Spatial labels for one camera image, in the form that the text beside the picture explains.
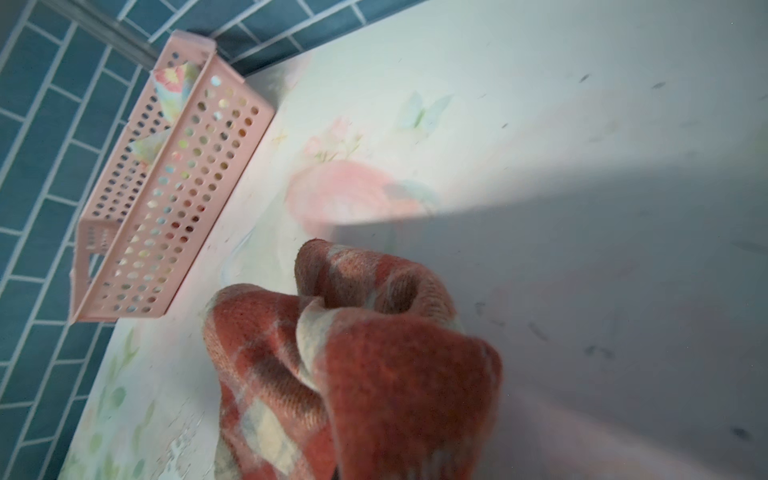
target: table surface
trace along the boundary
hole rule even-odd
[[[294,292],[312,237],[429,266],[500,351],[479,478],[765,478],[766,21],[431,0],[249,78],[278,113],[167,315],[118,322],[62,478],[213,478],[206,303]]]

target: crumpled cloth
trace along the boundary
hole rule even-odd
[[[298,295],[237,284],[204,339],[221,386],[217,480],[469,478],[502,363],[423,265],[311,240]]]

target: basket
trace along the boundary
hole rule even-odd
[[[70,322],[163,316],[216,223],[274,109],[216,55],[216,42],[176,31],[156,68],[201,65],[175,125],[148,80],[85,204],[77,228]],[[129,142],[170,128],[147,167]],[[91,277],[89,264],[103,256]]]

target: red fabric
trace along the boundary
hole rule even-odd
[[[502,365],[451,329],[439,279],[323,240],[302,247],[295,271],[299,296],[241,284],[214,298],[217,478],[327,480],[336,466],[344,479],[468,478]]]

